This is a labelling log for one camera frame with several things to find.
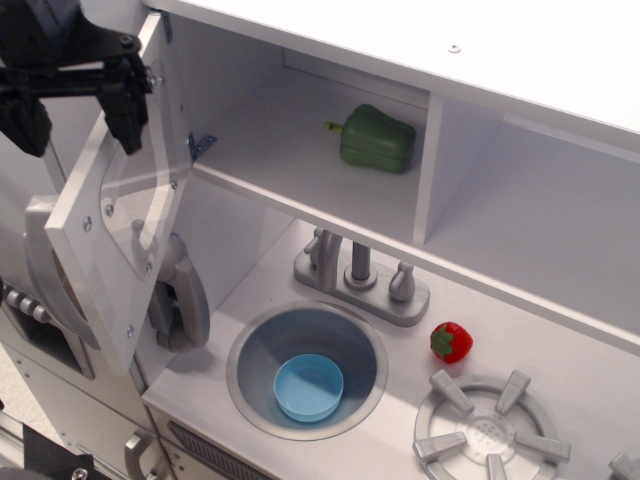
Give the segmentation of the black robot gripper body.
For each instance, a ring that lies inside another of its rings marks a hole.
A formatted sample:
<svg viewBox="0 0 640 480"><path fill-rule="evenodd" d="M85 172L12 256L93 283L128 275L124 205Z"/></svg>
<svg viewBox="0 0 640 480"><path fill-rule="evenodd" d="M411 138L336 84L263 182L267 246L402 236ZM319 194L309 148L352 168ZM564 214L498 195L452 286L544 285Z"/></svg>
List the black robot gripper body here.
<svg viewBox="0 0 640 480"><path fill-rule="evenodd" d="M152 91L133 34L89 21L78 1L1 3L1 98Z"/></svg>

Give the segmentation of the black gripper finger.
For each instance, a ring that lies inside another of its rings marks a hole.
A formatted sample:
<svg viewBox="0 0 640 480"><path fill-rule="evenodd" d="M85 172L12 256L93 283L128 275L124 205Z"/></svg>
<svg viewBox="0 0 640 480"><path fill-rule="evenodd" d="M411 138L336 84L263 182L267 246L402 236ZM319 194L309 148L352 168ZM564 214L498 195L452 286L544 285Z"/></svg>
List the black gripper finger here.
<svg viewBox="0 0 640 480"><path fill-rule="evenodd" d="M47 110L38 98L1 99L1 132L26 154L43 156L51 130Z"/></svg>
<svg viewBox="0 0 640 480"><path fill-rule="evenodd" d="M148 122L145 93L138 87L127 87L101 93L98 101L112 136L119 141L127 155L142 148L142 130Z"/></svg>

